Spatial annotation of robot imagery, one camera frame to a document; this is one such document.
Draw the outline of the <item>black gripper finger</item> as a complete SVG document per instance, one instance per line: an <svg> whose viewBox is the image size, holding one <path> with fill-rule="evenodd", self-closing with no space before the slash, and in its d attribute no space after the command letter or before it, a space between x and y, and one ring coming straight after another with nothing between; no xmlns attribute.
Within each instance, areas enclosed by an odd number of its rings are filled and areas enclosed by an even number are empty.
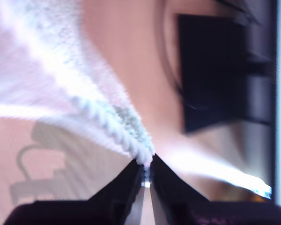
<svg viewBox="0 0 281 225"><path fill-rule="evenodd" d="M132 160L120 173L93 195L91 225L123 225L131 212L133 203L141 188L143 166Z"/></svg>
<svg viewBox="0 0 281 225"><path fill-rule="evenodd" d="M158 156L150 166L151 199L156 225L194 225L190 205L208 203L200 192L184 182Z"/></svg>

